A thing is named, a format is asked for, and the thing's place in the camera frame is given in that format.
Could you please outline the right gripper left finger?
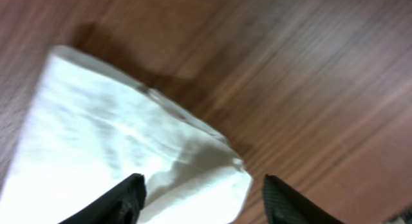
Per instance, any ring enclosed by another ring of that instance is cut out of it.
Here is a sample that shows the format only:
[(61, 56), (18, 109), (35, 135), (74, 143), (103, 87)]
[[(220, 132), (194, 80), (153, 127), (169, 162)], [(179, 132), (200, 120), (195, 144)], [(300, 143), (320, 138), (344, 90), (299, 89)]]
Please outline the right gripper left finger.
[(61, 224), (136, 224), (146, 196), (144, 175), (134, 173)]

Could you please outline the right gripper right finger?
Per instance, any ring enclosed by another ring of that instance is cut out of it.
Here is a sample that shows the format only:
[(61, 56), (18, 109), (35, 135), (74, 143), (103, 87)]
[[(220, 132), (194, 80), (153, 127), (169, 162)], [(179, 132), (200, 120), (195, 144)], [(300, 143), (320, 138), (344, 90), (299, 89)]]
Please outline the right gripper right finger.
[(269, 224), (342, 224), (274, 175), (263, 180), (263, 203)]

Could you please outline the white t-shirt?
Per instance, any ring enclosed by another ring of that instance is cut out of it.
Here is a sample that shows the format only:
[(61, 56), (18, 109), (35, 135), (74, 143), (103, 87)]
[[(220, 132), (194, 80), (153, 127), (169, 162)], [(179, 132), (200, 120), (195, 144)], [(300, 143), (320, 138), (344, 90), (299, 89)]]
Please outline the white t-shirt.
[(132, 174), (139, 223), (231, 223), (253, 179), (224, 135), (68, 46), (48, 54), (1, 193), (2, 223), (59, 223)]

